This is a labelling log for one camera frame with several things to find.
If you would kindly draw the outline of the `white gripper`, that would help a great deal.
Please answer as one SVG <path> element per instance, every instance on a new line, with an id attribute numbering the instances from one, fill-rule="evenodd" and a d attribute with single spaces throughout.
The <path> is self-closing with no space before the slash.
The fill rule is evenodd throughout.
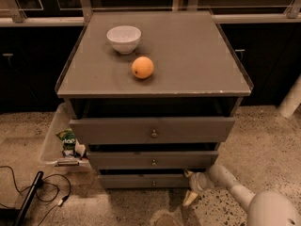
<path id="1" fill-rule="evenodd" d="M 199 193 L 205 189 L 214 187 L 214 182 L 210 179 L 207 173 L 193 172 L 189 169 L 185 169 L 183 174 L 189 178 L 189 185 L 192 189 L 186 191 L 184 200 L 182 202 L 183 206 L 189 206 L 199 196 Z"/>

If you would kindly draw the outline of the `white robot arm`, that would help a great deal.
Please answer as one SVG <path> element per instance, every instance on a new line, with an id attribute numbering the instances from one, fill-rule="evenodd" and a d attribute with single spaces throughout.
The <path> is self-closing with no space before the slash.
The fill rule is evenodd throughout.
<path id="1" fill-rule="evenodd" d="M 206 189 L 226 189 L 247 213 L 246 226 L 301 226 L 301 215 L 293 203 L 274 190 L 255 194 L 243 186 L 224 166 L 214 164 L 206 172 L 184 172 L 189 189 L 182 205 L 190 205 Z"/>

